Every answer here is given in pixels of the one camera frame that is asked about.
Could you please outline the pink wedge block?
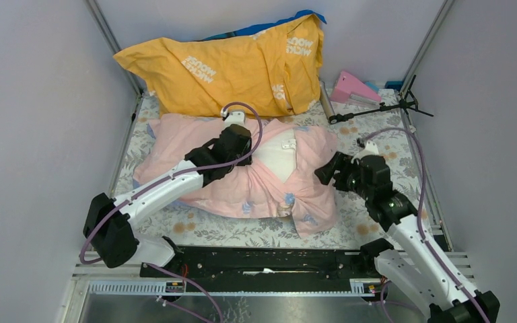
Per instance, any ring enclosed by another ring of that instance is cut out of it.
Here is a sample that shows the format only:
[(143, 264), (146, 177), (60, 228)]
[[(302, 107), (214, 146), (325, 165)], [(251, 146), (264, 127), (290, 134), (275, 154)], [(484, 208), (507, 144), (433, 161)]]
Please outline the pink wedge block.
[(377, 92), (347, 71), (340, 72), (329, 98), (340, 104), (378, 106), (382, 102)]

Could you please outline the metal cylinder rod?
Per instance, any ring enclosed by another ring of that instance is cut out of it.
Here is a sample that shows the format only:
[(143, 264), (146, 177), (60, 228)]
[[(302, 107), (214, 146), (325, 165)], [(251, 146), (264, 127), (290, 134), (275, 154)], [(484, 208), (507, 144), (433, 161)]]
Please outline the metal cylinder rod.
[(324, 115), (326, 116), (326, 119), (328, 120), (329, 124), (335, 123), (335, 111), (333, 109), (333, 106), (331, 104), (331, 101), (329, 100), (329, 95), (326, 91), (325, 82), (323, 80), (319, 81), (320, 85), (320, 103), (322, 106), (322, 110), (324, 112)]

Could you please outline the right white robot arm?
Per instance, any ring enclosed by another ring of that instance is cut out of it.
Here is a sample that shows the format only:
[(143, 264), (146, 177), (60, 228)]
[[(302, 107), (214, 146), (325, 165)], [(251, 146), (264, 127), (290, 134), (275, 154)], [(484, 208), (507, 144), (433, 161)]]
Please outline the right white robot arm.
[(402, 257), (386, 239), (360, 248), (360, 271), (379, 274), (397, 286), (428, 322), (495, 322), (500, 302), (492, 291), (481, 292), (424, 230), (418, 210), (393, 187), (390, 168), (380, 155), (360, 157), (341, 152), (316, 177), (340, 191), (365, 200), (370, 217), (406, 252)]

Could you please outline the yellow Mickey Mouse pillow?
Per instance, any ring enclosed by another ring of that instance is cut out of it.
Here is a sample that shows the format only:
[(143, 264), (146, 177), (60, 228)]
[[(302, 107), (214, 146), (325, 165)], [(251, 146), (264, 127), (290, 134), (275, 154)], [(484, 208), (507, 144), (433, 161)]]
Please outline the yellow Mickey Mouse pillow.
[(243, 102), (260, 116), (308, 111), (320, 97), (322, 18), (310, 13), (250, 35), (179, 42), (157, 38), (114, 56), (158, 99), (160, 114), (218, 116)]

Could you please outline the blue cloth behind pillow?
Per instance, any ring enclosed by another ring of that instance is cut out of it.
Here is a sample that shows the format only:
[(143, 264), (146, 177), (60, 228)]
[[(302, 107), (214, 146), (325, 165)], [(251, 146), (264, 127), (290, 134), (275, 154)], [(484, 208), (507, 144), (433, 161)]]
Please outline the blue cloth behind pillow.
[(292, 22), (294, 20), (297, 20), (301, 17), (308, 16), (308, 15), (315, 15), (322, 23), (324, 23), (324, 24), (327, 23), (327, 21), (323, 15), (316, 13), (315, 11), (312, 11), (310, 9), (305, 9), (305, 10), (298, 11), (294, 16), (291, 16), (289, 18), (277, 20), (276, 22), (271, 22), (271, 23), (255, 24), (255, 25), (251, 25), (251, 26), (248, 26), (245, 28), (241, 28), (239, 30), (226, 32), (223, 34), (216, 34), (216, 35), (201, 39), (200, 42), (210, 41), (210, 40), (221, 40), (221, 39), (233, 38), (233, 37), (237, 37), (237, 36), (252, 36), (252, 35), (257, 34), (268, 28), (272, 28), (272, 27), (275, 27), (275, 26), (278, 26), (281, 24)]

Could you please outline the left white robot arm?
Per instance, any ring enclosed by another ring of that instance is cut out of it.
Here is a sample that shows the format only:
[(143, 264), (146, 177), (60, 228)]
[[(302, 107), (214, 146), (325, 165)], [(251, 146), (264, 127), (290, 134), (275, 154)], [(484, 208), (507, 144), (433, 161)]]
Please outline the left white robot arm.
[(231, 124), (219, 137), (192, 149), (183, 160), (156, 179), (115, 198), (95, 196), (83, 228), (86, 238), (80, 252), (83, 264), (103, 262), (108, 268), (152, 263), (167, 277), (178, 274), (182, 259), (166, 238), (139, 233), (137, 226), (149, 215), (184, 195), (222, 179), (236, 166), (251, 163), (250, 131)]

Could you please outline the white pillow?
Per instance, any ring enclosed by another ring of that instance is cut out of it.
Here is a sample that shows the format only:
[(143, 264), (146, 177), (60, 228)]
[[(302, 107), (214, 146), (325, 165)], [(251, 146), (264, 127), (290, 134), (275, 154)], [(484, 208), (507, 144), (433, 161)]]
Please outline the white pillow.
[(253, 156), (281, 182), (286, 182), (297, 167), (297, 141), (292, 129), (262, 142)]

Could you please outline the black tripod stand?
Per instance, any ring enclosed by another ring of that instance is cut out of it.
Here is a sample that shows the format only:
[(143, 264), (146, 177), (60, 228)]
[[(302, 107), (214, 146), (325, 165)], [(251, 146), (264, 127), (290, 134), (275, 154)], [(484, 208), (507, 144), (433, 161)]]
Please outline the black tripod stand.
[(416, 75), (412, 76), (406, 92), (401, 95), (401, 97), (399, 98), (399, 102), (397, 104), (387, 106), (384, 102), (381, 102), (381, 103), (379, 103), (379, 105), (377, 105), (377, 108), (371, 109), (371, 110), (366, 110), (366, 111), (362, 111), (362, 112), (349, 112), (346, 114), (333, 113), (327, 117), (328, 123), (337, 124), (339, 122), (345, 122), (345, 121), (351, 120), (357, 116), (363, 116), (363, 115), (373, 114), (373, 113), (377, 113), (377, 112), (388, 112), (388, 111), (395, 110), (395, 109), (401, 109), (407, 116), (409, 116), (409, 111), (414, 111), (414, 112), (417, 112), (420, 114), (424, 114), (426, 116), (434, 117), (433, 114), (419, 109), (418, 99), (415, 97), (415, 95), (412, 92), (412, 87), (413, 87), (416, 77), (417, 77)]

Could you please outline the blue Elsa pillowcase pink inside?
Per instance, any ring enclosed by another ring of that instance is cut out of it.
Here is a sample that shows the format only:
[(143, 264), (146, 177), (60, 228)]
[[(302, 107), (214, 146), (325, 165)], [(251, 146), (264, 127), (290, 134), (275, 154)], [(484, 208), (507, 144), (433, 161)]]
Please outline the blue Elsa pillowcase pink inside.
[[(323, 127), (278, 120), (258, 123), (248, 119), (245, 126), (260, 144), (288, 129), (294, 131), (297, 167), (288, 180), (281, 182), (252, 154), (249, 166), (235, 167), (224, 178), (183, 196), (180, 201), (224, 217), (291, 217), (301, 238), (332, 228), (337, 222), (335, 190), (321, 184), (314, 171), (337, 151), (337, 136)], [(218, 137), (223, 128), (219, 118), (165, 114), (160, 119), (148, 120), (147, 132), (155, 144), (144, 162), (135, 168), (133, 180), (141, 186), (162, 175), (189, 151)]]

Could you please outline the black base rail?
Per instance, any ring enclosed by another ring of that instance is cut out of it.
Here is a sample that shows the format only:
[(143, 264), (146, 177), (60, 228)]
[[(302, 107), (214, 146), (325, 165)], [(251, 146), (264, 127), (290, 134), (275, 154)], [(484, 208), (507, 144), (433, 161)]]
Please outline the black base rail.
[(172, 273), (193, 280), (215, 293), (369, 293), (352, 287), (381, 278), (374, 259), (391, 250), (384, 238), (359, 250), (235, 248), (181, 246), (163, 271), (144, 264), (142, 278), (164, 278)]

